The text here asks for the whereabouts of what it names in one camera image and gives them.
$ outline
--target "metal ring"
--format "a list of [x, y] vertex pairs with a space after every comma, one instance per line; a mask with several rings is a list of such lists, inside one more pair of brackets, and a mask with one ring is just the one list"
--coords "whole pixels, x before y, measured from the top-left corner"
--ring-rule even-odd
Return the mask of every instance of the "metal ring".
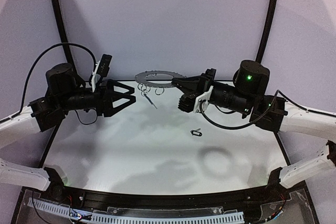
[[162, 95], [164, 93], [164, 88], [162, 88], [162, 92], [161, 93], [157, 93], [157, 90], [158, 90], [158, 88], [155, 90], [155, 94], [156, 95]]
[[142, 83], [139, 83], [138, 84], [138, 89], [140, 90], [140, 91], [142, 91], [142, 87], [144, 86], [144, 84], [142, 84]]
[[142, 89], [141, 92], [146, 92], [149, 93], [149, 91], [151, 91], [151, 87], [148, 87], [146, 85], [144, 85], [146, 87], [146, 89]]
[[161, 70], [153, 70], [153, 71], [146, 71], [143, 73], [139, 73], [135, 76], [135, 81], [139, 84], [144, 84], [147, 87], [151, 88], [173, 88], [174, 86], [172, 85], [171, 82], [169, 83], [155, 83], [151, 82], [150, 80], [147, 80], [148, 77], [152, 75], [157, 76], [158, 74], [166, 74], [168, 76], [171, 76], [173, 78], [185, 78], [185, 76], [179, 74], [179, 73], [174, 73], [174, 72], [169, 72], [169, 71], [161, 71]]

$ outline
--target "white table surface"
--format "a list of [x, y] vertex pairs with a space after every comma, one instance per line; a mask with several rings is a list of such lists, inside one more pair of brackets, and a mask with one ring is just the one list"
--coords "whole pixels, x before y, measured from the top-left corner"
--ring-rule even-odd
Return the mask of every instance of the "white table surface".
[[[254, 125], [228, 131], [209, 124], [201, 114], [177, 108], [182, 92], [166, 89], [148, 96], [111, 118], [93, 125], [79, 124], [70, 112], [56, 134], [45, 166], [64, 177], [67, 186], [122, 194], [188, 195], [252, 188], [267, 184], [269, 173], [286, 166], [272, 132]], [[80, 112], [82, 121], [94, 111]], [[240, 114], [225, 115], [210, 105], [206, 114], [215, 122], [236, 126], [248, 122]], [[190, 130], [201, 128], [203, 136]]]

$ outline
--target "white bracket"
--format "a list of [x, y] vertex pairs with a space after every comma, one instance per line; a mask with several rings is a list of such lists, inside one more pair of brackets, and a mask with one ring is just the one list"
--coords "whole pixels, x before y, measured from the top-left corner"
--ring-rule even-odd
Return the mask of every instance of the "white bracket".
[[204, 101], [204, 100], [205, 100], [205, 102], [203, 102], [203, 105], [202, 105], [203, 111], [205, 111], [208, 108], [208, 106], [209, 106], [209, 99], [211, 97], [211, 93], [212, 93], [213, 89], [214, 89], [214, 86], [210, 86], [210, 88], [209, 88], [208, 91], [206, 91], [203, 94], [201, 94], [198, 97], [196, 97], [196, 101], [195, 101], [195, 105], [194, 105], [194, 110], [193, 110], [194, 113], [199, 113], [200, 103], [202, 101]]
[[94, 71], [92, 72], [92, 78], [91, 78], [92, 92], [94, 92], [96, 90], [96, 83], [98, 81], [97, 71], [98, 71], [98, 68], [99, 68], [99, 64], [100, 64], [100, 61], [98, 61], [96, 63], [96, 67], [94, 68]]

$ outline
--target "wire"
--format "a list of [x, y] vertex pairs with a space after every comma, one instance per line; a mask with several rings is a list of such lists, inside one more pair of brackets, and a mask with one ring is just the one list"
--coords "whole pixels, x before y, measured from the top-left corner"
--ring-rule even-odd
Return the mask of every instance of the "wire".
[[32, 75], [32, 72], [33, 72], [33, 69], [35, 68], [37, 62], [43, 57], [43, 55], [45, 55], [48, 51], [52, 50], [53, 48], [55, 47], [59, 47], [59, 46], [63, 46], [63, 45], [70, 45], [70, 46], [74, 46], [74, 47], [79, 47], [79, 48], [82, 48], [84, 49], [85, 51], [87, 51], [90, 56], [92, 57], [92, 61], [93, 61], [93, 70], [95, 70], [95, 66], [96, 66], [96, 58], [94, 56], [94, 54], [90, 51], [90, 49], [86, 48], [85, 46], [82, 46], [80, 44], [76, 44], [76, 43], [70, 43], [70, 42], [62, 42], [62, 43], [57, 43], [57, 44], [54, 44], [52, 45], [51, 47], [49, 47], [48, 49], [44, 50], [38, 57], [37, 59], [34, 61], [33, 65], [31, 66], [29, 72], [28, 72], [28, 75], [27, 75], [27, 78], [26, 78], [26, 81], [25, 81], [25, 85], [24, 85], [24, 88], [23, 88], [23, 94], [22, 94], [22, 99], [21, 99], [21, 105], [20, 105], [20, 109], [18, 112], [16, 112], [15, 114], [13, 115], [10, 115], [6, 118], [3, 118], [0, 120], [0, 123], [3, 123], [3, 122], [6, 122], [18, 115], [21, 114], [22, 110], [23, 110], [23, 107], [24, 107], [24, 103], [25, 103], [25, 97], [26, 97], [26, 91], [27, 91], [27, 87], [28, 87], [28, 81], [29, 81], [29, 78], [30, 76]]
[[49, 221], [46, 221], [45, 219], [43, 219], [43, 218], [41, 217], [41, 215], [38, 213], [38, 211], [37, 211], [37, 209], [36, 209], [36, 206], [35, 206], [35, 202], [34, 202], [34, 192], [35, 192], [35, 191], [32, 191], [32, 192], [31, 192], [31, 201], [32, 201], [32, 203], [33, 203], [33, 207], [34, 207], [34, 210], [35, 210], [36, 215], [37, 215], [42, 221], [44, 221], [45, 223], [47, 223], [47, 224], [52, 224], [52, 223], [50, 223]]
[[227, 114], [227, 115], [235, 113], [235, 111], [233, 111], [233, 110], [225, 112], [225, 111], [221, 110], [217, 105], [215, 105], [215, 107], [216, 107], [216, 109], [218, 109], [219, 111], [221, 111], [222, 113]]
[[276, 219], [280, 214], [281, 214], [281, 211], [283, 210], [283, 208], [285, 207], [285, 204], [287, 202], [287, 197], [284, 197], [282, 194], [280, 195], [281, 199], [283, 200], [282, 202], [282, 205], [279, 207], [279, 209], [274, 212], [272, 215], [270, 215], [269, 217], [267, 217], [266, 219], [263, 219], [263, 220], [258, 220], [258, 221], [255, 221], [255, 222], [247, 222], [245, 221], [245, 224], [260, 224], [260, 223], [266, 223], [270, 220], [273, 220], [273, 219]]
[[258, 49], [257, 56], [256, 56], [256, 62], [258, 63], [261, 63], [262, 58], [265, 53], [267, 40], [269, 37], [269, 32], [271, 30], [276, 5], [277, 5], [277, 0], [269, 0], [264, 30], [262, 31], [259, 49]]
[[95, 119], [92, 123], [83, 123], [83, 122], [81, 121], [81, 119], [79, 118], [79, 114], [78, 114], [77, 110], [75, 110], [75, 113], [76, 113], [76, 115], [77, 115], [78, 121], [79, 121], [81, 124], [83, 124], [83, 125], [94, 124], [94, 123], [97, 121], [97, 119], [98, 119], [98, 114], [97, 114], [97, 111], [96, 111], [95, 109], [93, 109], [93, 110], [96, 112], [96, 119]]
[[209, 123], [211, 123], [212, 125], [214, 125], [214, 126], [216, 126], [216, 127], [218, 127], [218, 128], [225, 129], [225, 130], [241, 130], [241, 129], [244, 129], [244, 128], [246, 128], [246, 127], [249, 127], [249, 126], [255, 124], [255, 123], [258, 122], [260, 119], [262, 119], [262, 118], [267, 114], [267, 112], [270, 110], [270, 108], [273, 106], [273, 104], [274, 104], [274, 102], [275, 102], [275, 100], [276, 100], [277, 95], [278, 95], [279, 92], [280, 92], [280, 90], [277, 90], [277, 91], [275, 92], [274, 97], [273, 97], [273, 100], [272, 100], [272, 102], [271, 102], [271, 105], [270, 105], [270, 106], [263, 112], [263, 114], [261, 114], [258, 118], [254, 119], [252, 122], [249, 122], [249, 123], [244, 124], [244, 125], [233, 126], [233, 127], [231, 127], [231, 126], [224, 126], [224, 125], [220, 125], [220, 124], [218, 124], [218, 123], [215, 123], [215, 122], [212, 121], [210, 118], [208, 118], [208, 117], [206, 116], [206, 114], [204, 113], [204, 110], [203, 110], [203, 108], [202, 108], [202, 107], [203, 107], [202, 105], [203, 105], [203, 103], [205, 102], [205, 100], [203, 100], [203, 101], [200, 103], [200, 105], [199, 105], [199, 107], [200, 107], [200, 112], [201, 112], [202, 116], [203, 116]]

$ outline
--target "key ring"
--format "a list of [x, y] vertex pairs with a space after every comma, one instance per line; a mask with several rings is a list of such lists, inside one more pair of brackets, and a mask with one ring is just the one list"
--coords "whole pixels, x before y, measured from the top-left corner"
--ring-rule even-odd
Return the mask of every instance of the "key ring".
[[161, 93], [158, 93], [157, 90], [158, 90], [158, 88], [155, 90], [155, 94], [156, 94], [156, 95], [162, 95], [162, 94], [164, 93], [164, 88], [162, 88], [162, 92], [161, 92]]

